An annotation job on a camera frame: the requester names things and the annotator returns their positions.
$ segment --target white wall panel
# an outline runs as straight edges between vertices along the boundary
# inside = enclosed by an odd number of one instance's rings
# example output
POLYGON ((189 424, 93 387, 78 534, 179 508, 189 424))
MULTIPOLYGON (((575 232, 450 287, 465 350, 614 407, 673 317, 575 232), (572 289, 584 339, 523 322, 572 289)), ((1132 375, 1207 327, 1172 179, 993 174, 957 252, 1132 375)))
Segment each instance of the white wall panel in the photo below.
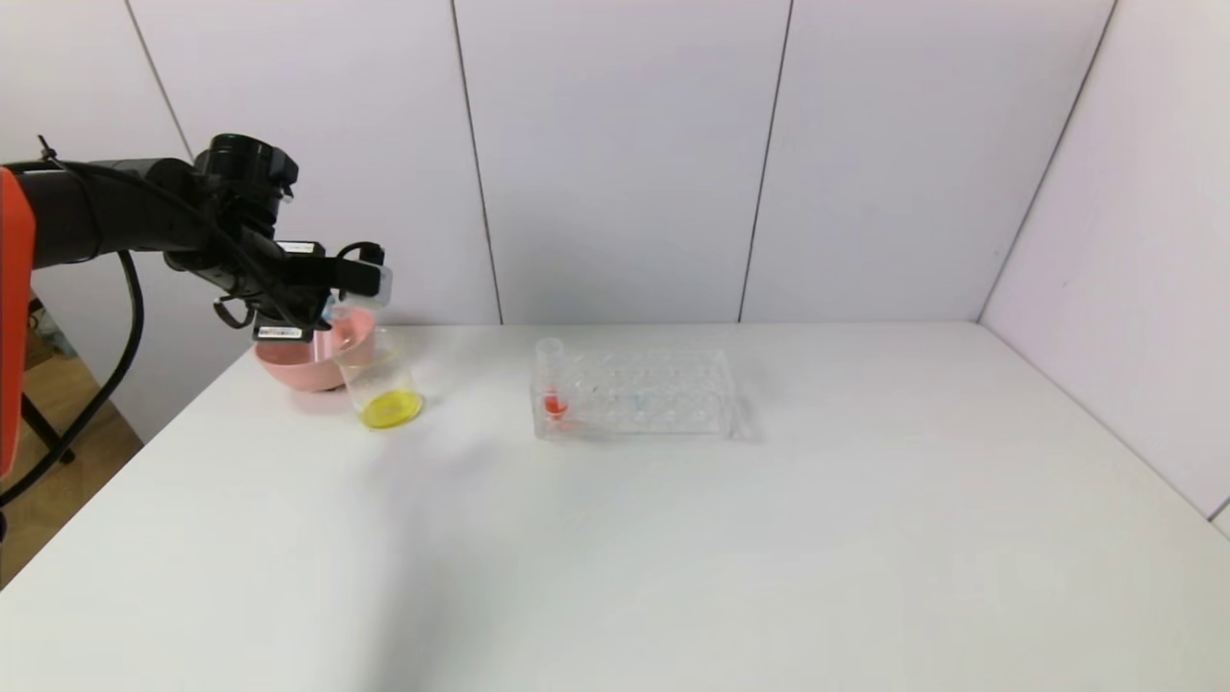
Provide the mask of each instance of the white wall panel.
POLYGON ((1109 7, 796 0, 743 318, 977 318, 1109 7))
POLYGON ((734 321, 787 0, 458 0, 509 322, 734 321))
POLYGON ((1230 4, 1119 2, 984 316, 1205 516, 1230 495, 1226 123, 1230 4))
MULTIPOLYGON (((0 161, 38 157, 39 133, 69 160, 187 154, 123 0, 17 0, 0 9, 0 161)), ((112 399, 149 440, 248 340, 213 313, 213 286, 171 270, 161 254, 135 259, 145 338, 112 399)), ((119 262, 39 269, 33 285, 95 379, 106 380, 128 336, 119 262)))
POLYGON ((385 321, 498 321, 449 0, 133 10, 196 151, 239 132, 298 161, 278 237, 381 242, 385 321))

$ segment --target wall seam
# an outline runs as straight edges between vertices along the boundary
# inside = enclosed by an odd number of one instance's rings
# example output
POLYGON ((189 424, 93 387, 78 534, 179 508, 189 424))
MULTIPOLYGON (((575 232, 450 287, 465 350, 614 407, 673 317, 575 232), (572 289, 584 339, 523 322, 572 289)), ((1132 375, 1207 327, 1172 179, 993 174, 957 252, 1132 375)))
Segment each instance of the wall seam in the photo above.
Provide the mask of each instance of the wall seam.
POLYGON ((756 224, 760 222, 760 200, 765 194, 765 172, 769 170, 769 151, 772 147, 772 125, 777 119, 777 98, 781 96, 781 74, 786 69, 786 47, 790 45, 790 23, 795 16, 795 0, 786 7, 786 31, 781 39, 781 59, 777 61, 777 84, 772 92, 772 108, 769 111, 769 133, 765 136, 765 155, 760 162, 760 186, 756 188, 756 206, 752 213, 752 237, 748 238, 748 263, 743 269, 743 290, 739 291, 739 312, 736 322, 743 321, 743 305, 748 300, 748 279, 752 278, 752 251, 756 246, 756 224))
POLYGON ((1076 97, 1073 98, 1073 107, 1068 111, 1068 117, 1064 118, 1064 127, 1059 130, 1059 138, 1055 139, 1055 146, 1050 150, 1050 157, 1047 159, 1047 166, 1042 168, 1042 177, 1038 178, 1038 186, 1033 188, 1033 195, 1030 197, 1030 204, 1025 208, 1025 215, 1021 216, 1021 224, 1016 226, 1016 234, 1012 235, 1012 242, 1009 243, 1007 253, 1004 256, 1004 262, 1000 263, 999 272, 995 273, 995 280, 991 281, 991 288, 986 291, 986 299, 983 300, 983 307, 978 310, 978 316, 974 318, 978 323, 983 323, 983 317, 986 316, 986 306, 991 304, 991 295, 995 295, 995 289, 999 288, 1000 280, 1004 279, 1004 272, 1007 269, 1009 262, 1012 261, 1012 252, 1016 251, 1016 246, 1021 241, 1021 234, 1025 231, 1026 224, 1030 222, 1030 214, 1033 213, 1033 205, 1038 202, 1038 195, 1042 192, 1043 184, 1047 182, 1047 176, 1050 175, 1050 166, 1055 163, 1059 149, 1063 146, 1064 138, 1068 135, 1068 125, 1071 124, 1073 116, 1076 113, 1076 107, 1080 104, 1081 96, 1085 93, 1085 85, 1089 84, 1089 75, 1093 73, 1093 65, 1097 63, 1097 54, 1102 52, 1102 43, 1106 41, 1106 33, 1111 28, 1111 20, 1114 17, 1114 10, 1118 6, 1119 0, 1111 1, 1111 10, 1106 14, 1106 22, 1102 25, 1102 33, 1097 37, 1097 44, 1093 45, 1093 54, 1090 57, 1089 66, 1085 68, 1085 76, 1081 77, 1080 87, 1076 88, 1076 97))
POLYGON ((180 116, 175 113, 175 106, 171 104, 171 97, 166 93, 166 86, 162 85, 162 76, 157 73, 157 65, 154 64, 154 55, 150 53, 149 43, 145 42, 145 34, 141 33, 141 25, 137 21, 137 12, 133 11, 133 4, 130 0, 124 0, 124 7, 128 10, 128 18, 133 22, 133 31, 137 32, 137 39, 141 42, 141 52, 145 53, 145 61, 150 66, 150 71, 154 74, 154 82, 157 84, 157 90, 162 95, 162 102, 166 103, 166 109, 171 113, 171 122, 175 123, 175 130, 180 133, 180 141, 183 143, 183 150, 188 156, 191 162, 193 159, 192 146, 188 145, 188 138, 183 134, 183 125, 180 124, 180 116))
POLYGON ((453 12, 453 39, 458 45, 458 66, 461 69, 461 92, 465 96, 465 117, 470 124, 470 149, 474 150, 474 172, 478 179, 478 204, 482 206, 482 230, 487 235, 487 258, 491 261, 491 283, 496 289, 496 313, 504 323, 504 305, 499 299, 499 277, 496 273, 496 248, 491 242, 491 219, 487 216, 487 193, 482 187, 482 166, 478 163, 478 138, 474 132, 474 109, 470 106, 470 82, 465 75, 465 55, 461 53, 461 25, 458 22, 456 0, 449 0, 453 12))

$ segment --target black tripod leg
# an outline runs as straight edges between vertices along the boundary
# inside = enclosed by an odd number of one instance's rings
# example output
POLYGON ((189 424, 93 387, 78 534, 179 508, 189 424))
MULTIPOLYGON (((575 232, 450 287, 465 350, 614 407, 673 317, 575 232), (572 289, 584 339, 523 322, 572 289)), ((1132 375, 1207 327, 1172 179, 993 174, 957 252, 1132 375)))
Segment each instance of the black tripod leg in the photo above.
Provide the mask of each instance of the black tripod leg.
MULTIPOLYGON (((21 418, 25 419, 25 422, 30 425, 30 429, 34 431, 34 435, 43 441, 43 445, 47 445, 50 449, 60 444, 60 434, 55 433, 52 424, 47 423, 43 414, 38 413, 38 409, 34 408, 34 403, 31 402, 30 397, 26 397, 25 395, 21 396, 21 418)), ((76 455, 73 454, 73 450, 66 450, 64 456, 60 457, 60 462, 66 465, 75 458, 76 455)))

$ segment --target test tube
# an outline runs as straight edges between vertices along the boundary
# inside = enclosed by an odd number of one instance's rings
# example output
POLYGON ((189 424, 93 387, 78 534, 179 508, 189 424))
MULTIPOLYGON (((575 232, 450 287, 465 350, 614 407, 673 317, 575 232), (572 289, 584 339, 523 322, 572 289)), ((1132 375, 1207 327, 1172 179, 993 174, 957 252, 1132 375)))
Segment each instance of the test tube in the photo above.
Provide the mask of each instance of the test tube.
POLYGON ((563 342, 558 338, 541 338, 535 350, 542 409, 547 418, 560 420, 568 411, 568 403, 560 397, 560 385, 563 379, 563 342))

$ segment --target plastic cup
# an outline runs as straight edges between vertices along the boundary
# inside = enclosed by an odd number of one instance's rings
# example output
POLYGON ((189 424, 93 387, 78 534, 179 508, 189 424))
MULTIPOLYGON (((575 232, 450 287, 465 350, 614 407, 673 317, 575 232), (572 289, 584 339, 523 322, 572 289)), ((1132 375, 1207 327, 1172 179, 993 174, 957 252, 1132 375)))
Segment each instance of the plastic cup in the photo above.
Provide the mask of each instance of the plastic cup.
POLYGON ((343 352, 335 361, 363 425, 373 430, 396 428, 418 415, 423 398, 415 387, 397 333, 378 326, 368 338, 370 349, 343 352))

